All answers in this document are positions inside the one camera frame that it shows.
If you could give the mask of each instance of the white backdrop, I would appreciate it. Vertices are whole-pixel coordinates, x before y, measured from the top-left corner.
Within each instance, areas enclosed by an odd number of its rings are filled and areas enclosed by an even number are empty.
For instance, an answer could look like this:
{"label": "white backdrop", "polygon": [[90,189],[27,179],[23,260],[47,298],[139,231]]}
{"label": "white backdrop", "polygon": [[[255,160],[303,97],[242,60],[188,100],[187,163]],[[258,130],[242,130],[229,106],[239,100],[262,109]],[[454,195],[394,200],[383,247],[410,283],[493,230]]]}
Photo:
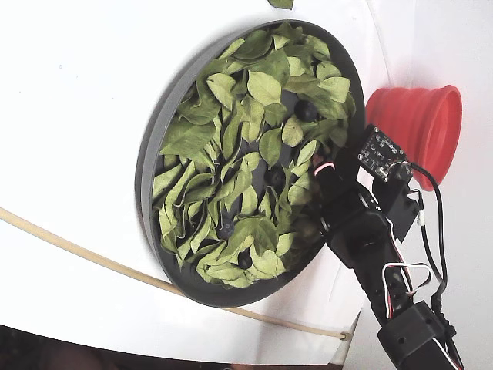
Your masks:
{"label": "white backdrop", "polygon": [[[387,71],[365,0],[17,1],[0,4],[0,205],[158,278],[133,192],[153,108],[176,72],[218,36],[273,19],[332,32],[365,96]],[[410,40],[409,24],[403,39]],[[252,309],[347,330],[361,306],[352,273],[324,250]],[[0,223],[0,323],[84,345],[218,362],[329,362],[340,341],[266,326],[146,286]]]}

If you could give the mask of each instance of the black wire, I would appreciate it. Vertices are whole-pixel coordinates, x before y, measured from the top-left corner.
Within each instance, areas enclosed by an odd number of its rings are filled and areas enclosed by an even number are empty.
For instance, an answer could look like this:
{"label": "black wire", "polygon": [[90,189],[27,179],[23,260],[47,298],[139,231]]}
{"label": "black wire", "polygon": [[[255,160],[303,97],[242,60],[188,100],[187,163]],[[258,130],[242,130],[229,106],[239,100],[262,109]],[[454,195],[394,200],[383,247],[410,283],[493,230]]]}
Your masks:
{"label": "black wire", "polygon": [[454,339],[449,336],[446,337],[445,344],[447,345],[447,350],[450,357],[457,362],[457,365],[459,365],[462,370],[464,370],[464,364],[462,364],[461,356],[459,355],[457,347],[455,347]]}
{"label": "black wire", "polygon": [[[438,205],[438,249],[440,251],[440,262],[441,262],[441,282],[440,285],[438,286],[438,289],[435,294],[435,300],[438,300],[440,303],[439,305],[441,306],[441,295],[447,288],[447,282],[448,282],[448,273],[447,273],[447,262],[445,260],[445,248],[444,248],[444,210],[443,210],[443,202],[441,199],[441,193],[440,189],[438,188],[438,184],[436,180],[433,178],[433,176],[426,171],[423,167],[417,165],[416,163],[411,163],[411,168],[424,174],[428,180],[430,181],[431,185],[433,186],[434,189],[434,194],[437,197],[437,205]],[[434,264],[433,258],[431,257],[431,252],[427,252],[427,257],[428,261],[430,264]]]}

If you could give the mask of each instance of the gray tray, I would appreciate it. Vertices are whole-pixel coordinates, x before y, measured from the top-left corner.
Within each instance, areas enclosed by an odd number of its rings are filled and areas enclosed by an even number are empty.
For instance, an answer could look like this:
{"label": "gray tray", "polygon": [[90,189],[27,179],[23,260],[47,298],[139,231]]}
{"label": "gray tray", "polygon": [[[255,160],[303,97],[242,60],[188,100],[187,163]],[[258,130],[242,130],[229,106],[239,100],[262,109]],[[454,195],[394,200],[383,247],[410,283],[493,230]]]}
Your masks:
{"label": "gray tray", "polygon": [[[265,23],[253,29],[234,32],[209,45],[180,71],[172,81],[171,86],[163,93],[146,128],[136,168],[136,202],[146,238],[159,259],[166,275],[187,297],[201,304],[223,308],[241,306],[259,301],[279,290],[296,277],[324,245],[323,242],[313,245],[294,271],[284,273],[275,279],[258,281],[248,288],[225,289],[219,285],[206,283],[195,272],[193,265],[184,264],[182,270],[178,268],[175,256],[161,248],[159,221],[156,213],[153,214],[152,210],[153,178],[160,170],[160,163],[162,163],[162,160],[158,161],[159,150],[173,114],[186,91],[191,87],[200,71],[207,66],[209,61],[220,55],[232,41],[248,35],[255,29],[276,28],[282,22],[289,22],[294,27],[300,25],[305,34],[316,36],[326,42],[329,46],[330,57],[334,65],[337,66],[344,77],[351,80],[350,90],[356,103],[357,112],[351,120],[348,130],[349,144],[357,139],[357,136],[363,132],[365,126],[364,98],[361,90],[361,82],[351,57],[335,37],[321,27],[309,22],[280,20]],[[283,103],[289,105],[290,100],[292,99],[289,96],[283,96]],[[283,151],[281,162],[289,161],[289,155],[289,151]],[[259,166],[256,171],[265,171],[265,167]],[[253,176],[257,180],[253,182],[254,187],[256,189],[262,188],[263,180],[258,180],[263,179],[262,173],[260,175],[254,173]]]}

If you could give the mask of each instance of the blueberry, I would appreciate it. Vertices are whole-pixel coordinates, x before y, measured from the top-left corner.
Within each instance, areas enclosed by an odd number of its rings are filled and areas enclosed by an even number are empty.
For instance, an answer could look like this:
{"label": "blueberry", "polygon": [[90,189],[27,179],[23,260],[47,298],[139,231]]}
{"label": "blueberry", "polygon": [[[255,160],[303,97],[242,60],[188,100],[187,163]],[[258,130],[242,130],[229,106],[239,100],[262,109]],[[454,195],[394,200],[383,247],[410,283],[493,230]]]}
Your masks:
{"label": "blueberry", "polygon": [[250,249],[238,254],[238,267],[246,270],[252,267],[252,257],[250,256]]}
{"label": "blueberry", "polygon": [[304,122],[312,122],[317,118],[317,107],[308,100],[300,100],[294,106],[294,114]]}
{"label": "blueberry", "polygon": [[274,166],[270,170],[265,171],[263,178],[267,185],[271,185],[276,190],[282,189],[286,182],[286,175],[280,166]]}
{"label": "blueberry", "polygon": [[234,222],[233,220],[223,219],[223,227],[216,230],[217,237],[222,240],[227,240],[233,235]]}

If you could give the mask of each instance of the white surface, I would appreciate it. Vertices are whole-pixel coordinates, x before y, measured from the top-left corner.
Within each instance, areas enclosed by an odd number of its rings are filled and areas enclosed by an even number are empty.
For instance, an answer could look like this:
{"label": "white surface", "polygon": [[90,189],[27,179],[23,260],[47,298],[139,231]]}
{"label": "white surface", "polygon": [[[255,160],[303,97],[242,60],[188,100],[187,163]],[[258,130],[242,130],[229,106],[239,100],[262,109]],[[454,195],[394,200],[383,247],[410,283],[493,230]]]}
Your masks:
{"label": "white surface", "polygon": [[[462,95],[463,120],[454,162],[445,177],[444,232],[449,284],[444,313],[456,327],[454,338],[465,368],[492,368],[493,323],[490,307],[493,272],[491,249],[491,141],[493,129],[493,2],[425,1],[416,8],[412,86],[455,85]],[[400,50],[392,49],[393,58]],[[431,246],[437,246],[434,194],[425,194]],[[413,227],[404,242],[407,261],[426,261],[421,233]],[[428,298],[436,284],[419,293]],[[379,327],[369,304],[362,310],[344,369],[393,369],[378,344]]]}
{"label": "white surface", "polygon": [[[165,278],[137,219],[136,157],[161,92],[198,50],[245,25],[299,18],[342,41],[366,97],[387,83],[364,0],[296,1],[292,12],[276,10],[267,0],[245,4],[3,2],[0,205]],[[205,308],[6,224],[0,223],[0,235],[0,281],[9,297],[0,305],[4,325],[118,351],[219,362],[327,363],[340,344]],[[348,329],[361,293],[352,274],[337,265],[324,251],[294,282],[252,309],[319,328]]]}

